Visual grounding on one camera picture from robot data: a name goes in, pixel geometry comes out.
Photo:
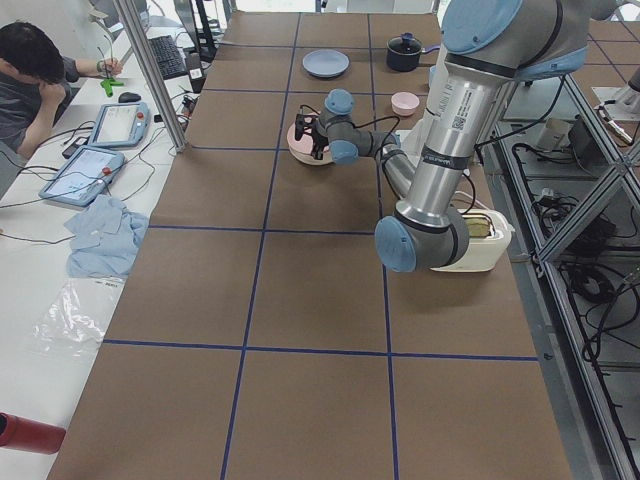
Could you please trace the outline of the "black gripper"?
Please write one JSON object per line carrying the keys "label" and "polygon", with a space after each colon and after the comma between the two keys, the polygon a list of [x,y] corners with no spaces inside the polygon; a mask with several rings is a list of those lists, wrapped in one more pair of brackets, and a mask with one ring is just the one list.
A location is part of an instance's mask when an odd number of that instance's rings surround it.
{"label": "black gripper", "polygon": [[292,149],[310,153],[321,159],[328,152],[328,143],[315,128],[317,115],[298,113],[292,124]]}

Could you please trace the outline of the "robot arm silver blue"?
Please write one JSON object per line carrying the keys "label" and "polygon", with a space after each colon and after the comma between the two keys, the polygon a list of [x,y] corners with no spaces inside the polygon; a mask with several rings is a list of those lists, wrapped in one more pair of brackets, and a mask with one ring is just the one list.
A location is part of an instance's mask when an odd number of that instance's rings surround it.
{"label": "robot arm silver blue", "polygon": [[591,1],[452,1],[441,24],[441,47],[428,99],[435,109],[419,160],[412,163],[391,133],[364,131],[351,119],[353,97],[334,89],[319,115],[296,119],[313,152],[336,164],[378,158],[398,196],[378,221],[375,247],[396,272],[457,262],[468,227],[451,205],[474,154],[497,91],[507,82],[559,77],[586,59]]}

